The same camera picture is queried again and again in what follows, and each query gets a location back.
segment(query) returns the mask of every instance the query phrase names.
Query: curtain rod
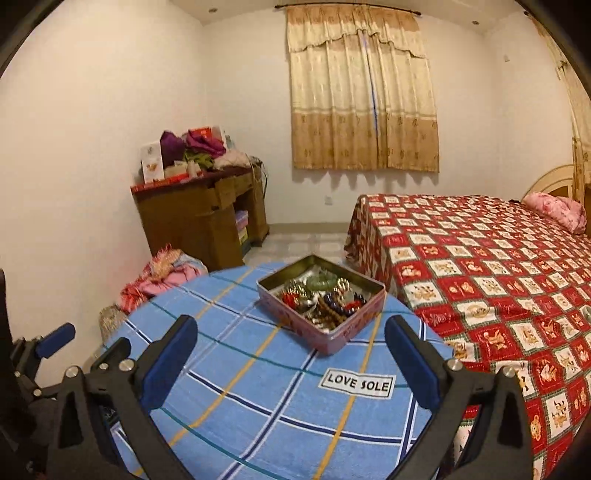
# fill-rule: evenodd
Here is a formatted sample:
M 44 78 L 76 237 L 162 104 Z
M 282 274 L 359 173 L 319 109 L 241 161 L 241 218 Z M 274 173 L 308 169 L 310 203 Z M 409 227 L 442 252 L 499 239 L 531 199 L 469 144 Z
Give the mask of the curtain rod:
M 323 5 L 323 4 L 367 5 L 368 7 L 388 8 L 390 10 L 398 10 L 400 12 L 408 12 L 410 14 L 415 14 L 415 15 L 417 15 L 419 17 L 421 16 L 421 12 L 417 12 L 415 10 L 407 10 L 405 8 L 388 7 L 386 5 L 374 5 L 374 4 L 366 4 L 366 3 L 354 4 L 354 3 L 351 3 L 351 2 L 305 2 L 305 3 L 302 3 L 302 4 L 276 5 L 275 8 L 277 10 L 279 10 L 280 8 L 285 8 L 285 7 L 300 7 L 302 5 Z

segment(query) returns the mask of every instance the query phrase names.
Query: curtain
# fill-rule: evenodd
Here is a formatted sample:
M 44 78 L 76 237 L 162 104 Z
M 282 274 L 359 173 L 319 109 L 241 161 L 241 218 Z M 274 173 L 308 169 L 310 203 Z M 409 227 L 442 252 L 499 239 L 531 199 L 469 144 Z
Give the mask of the curtain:
M 296 168 L 439 171 L 428 61 L 412 14 L 287 9 Z
M 558 78 L 569 95 L 573 124 L 574 199 L 584 203 L 585 187 L 591 184 L 591 100 L 578 75 L 548 31 L 532 18 L 538 33 L 545 40 L 556 63 Z

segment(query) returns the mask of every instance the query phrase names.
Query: bedspread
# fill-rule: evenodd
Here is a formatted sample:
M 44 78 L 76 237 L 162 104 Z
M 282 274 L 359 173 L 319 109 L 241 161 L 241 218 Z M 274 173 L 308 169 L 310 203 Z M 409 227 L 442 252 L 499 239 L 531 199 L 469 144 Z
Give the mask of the bedspread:
M 468 368 L 517 370 L 544 478 L 591 395 L 591 241 L 519 203 L 483 196 L 359 198 L 346 245 Z M 474 409 L 458 432 L 455 454 Z

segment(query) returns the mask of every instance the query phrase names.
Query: tiled floor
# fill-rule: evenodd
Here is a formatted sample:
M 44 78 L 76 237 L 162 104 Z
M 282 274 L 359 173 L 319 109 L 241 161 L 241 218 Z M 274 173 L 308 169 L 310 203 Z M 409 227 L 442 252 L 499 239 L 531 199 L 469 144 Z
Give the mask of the tiled floor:
M 294 262 L 315 253 L 331 262 L 341 262 L 345 257 L 346 233 L 276 233 L 269 235 L 262 247 L 253 247 L 244 257 L 246 265 L 264 262 Z

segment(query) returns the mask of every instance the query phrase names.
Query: label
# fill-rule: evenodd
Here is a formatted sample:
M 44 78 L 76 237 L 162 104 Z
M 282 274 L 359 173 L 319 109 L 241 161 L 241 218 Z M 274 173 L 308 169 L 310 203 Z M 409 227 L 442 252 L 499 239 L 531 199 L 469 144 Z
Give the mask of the label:
M 349 395 L 387 400 L 392 398 L 395 381 L 396 375 L 365 375 L 329 368 L 318 386 Z

